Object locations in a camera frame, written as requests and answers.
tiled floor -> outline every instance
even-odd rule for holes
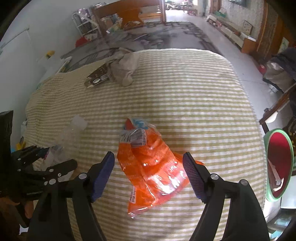
[[[228,59],[235,68],[241,83],[249,96],[253,105],[257,119],[261,119],[264,109],[271,107],[280,97],[280,93],[274,93],[262,81],[262,74],[257,70],[256,64],[251,56],[242,54],[240,50],[232,44],[222,33],[205,21],[205,18],[188,15],[180,10],[167,10],[167,21],[188,21],[194,23],[202,29],[210,38],[212,43],[218,48],[222,55]],[[268,124],[270,130],[283,128],[292,116],[289,106],[284,108],[277,116],[277,119]],[[266,221],[270,221],[280,209],[280,200],[268,202],[263,210]]]

checkered tablecloth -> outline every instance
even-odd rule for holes
[[[250,182],[260,205],[265,201],[266,162],[258,122],[232,65],[207,50],[140,51],[139,67],[128,87],[105,81],[86,89],[84,79],[102,61],[48,79],[26,108],[28,145],[47,146],[75,114],[88,121],[75,156],[77,172],[87,172],[107,151],[117,154],[127,117],[155,125],[176,152],[189,151],[211,173],[228,181]],[[93,204],[108,241],[189,240],[204,209],[190,185],[161,206],[131,219],[127,205],[132,185],[115,161],[102,198]],[[81,240],[69,201],[76,240]],[[226,201],[216,233],[225,228]]]

transparent plastic packaging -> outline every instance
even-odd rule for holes
[[[45,171],[50,166],[74,159],[80,147],[81,132],[86,126],[87,122],[79,115],[75,115],[70,124],[62,130],[55,143],[49,148],[41,164],[41,170]],[[73,171],[65,176],[59,177],[58,181],[68,181],[72,174]]]
[[[134,186],[128,204],[131,217],[166,202],[189,183],[182,155],[173,153],[155,127],[143,120],[126,120],[117,158]]]

orange plastic package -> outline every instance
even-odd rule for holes
[[[134,186],[128,204],[131,217],[166,202],[189,182],[182,155],[173,153],[155,127],[143,120],[126,120],[117,159]]]

screw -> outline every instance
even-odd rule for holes
[[[212,175],[211,175],[211,178],[212,178],[213,180],[218,180],[218,179],[219,179],[219,176],[218,176],[217,174],[212,174]]]
[[[241,180],[241,184],[244,185],[244,186],[246,186],[246,185],[248,185],[248,181],[245,180],[245,179],[243,179],[243,180]]]
[[[55,184],[55,183],[56,183],[56,180],[55,180],[55,179],[50,179],[50,180],[49,180],[49,184],[50,184],[50,185],[53,185],[53,184]]]
[[[81,173],[81,174],[79,174],[78,177],[79,177],[79,179],[83,180],[83,179],[85,179],[87,177],[87,174],[86,173]]]

